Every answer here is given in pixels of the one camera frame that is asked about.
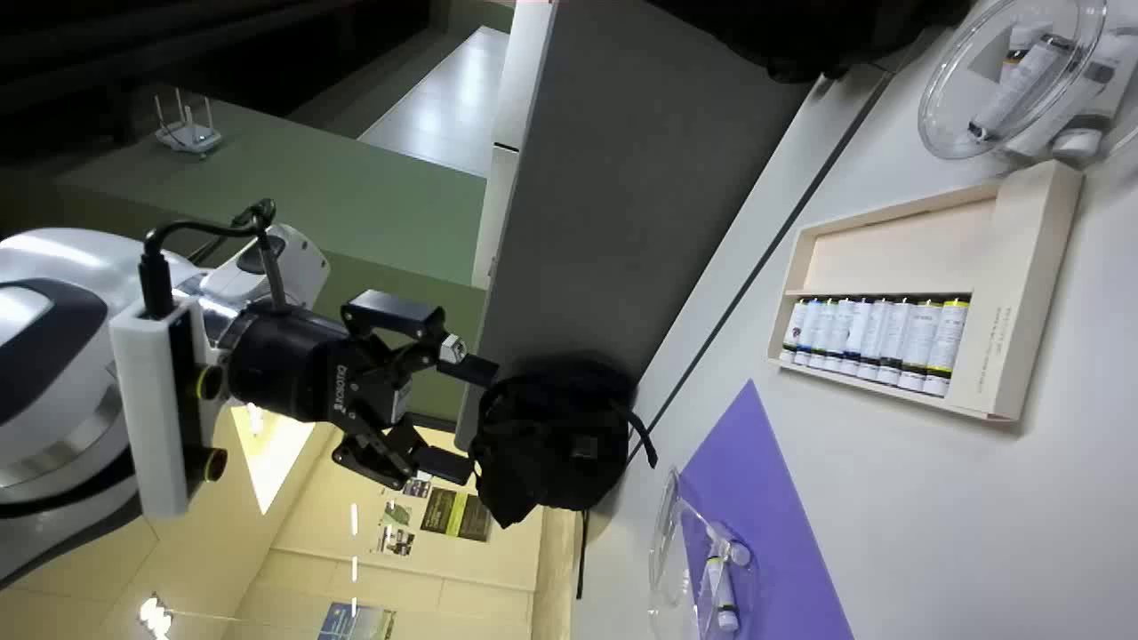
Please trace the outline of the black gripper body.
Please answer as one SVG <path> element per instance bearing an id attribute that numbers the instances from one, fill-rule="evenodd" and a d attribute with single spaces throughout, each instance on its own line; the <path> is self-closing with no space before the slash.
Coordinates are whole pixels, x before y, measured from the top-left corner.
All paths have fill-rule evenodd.
<path id="1" fill-rule="evenodd" d="M 416 365 L 416 342 L 444 339 L 444 309 L 366 288 L 326 321 L 306 304 L 254 301 L 225 333 L 225 373 L 236 398 L 302 419 L 334 423 L 364 412 L 401 414 L 397 392 Z"/>

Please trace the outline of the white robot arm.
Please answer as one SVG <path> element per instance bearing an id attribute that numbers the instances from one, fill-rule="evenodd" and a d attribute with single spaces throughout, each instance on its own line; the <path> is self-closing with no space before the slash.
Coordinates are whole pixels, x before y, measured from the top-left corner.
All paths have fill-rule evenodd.
<path id="1" fill-rule="evenodd" d="M 326 254 L 287 225 L 245 232 L 216 266 L 172 251 L 165 233 L 12 233 L 5 513 L 43 516 L 127 487 L 149 516 L 181 516 L 226 465 L 212 431 L 230 403 L 339 425 L 339 463 L 377 484 L 462 478 L 469 463 L 416 433 L 404 392 L 423 368 L 485 386 L 494 365 L 439 304 L 366 288 L 324 317 L 324 279 Z"/>

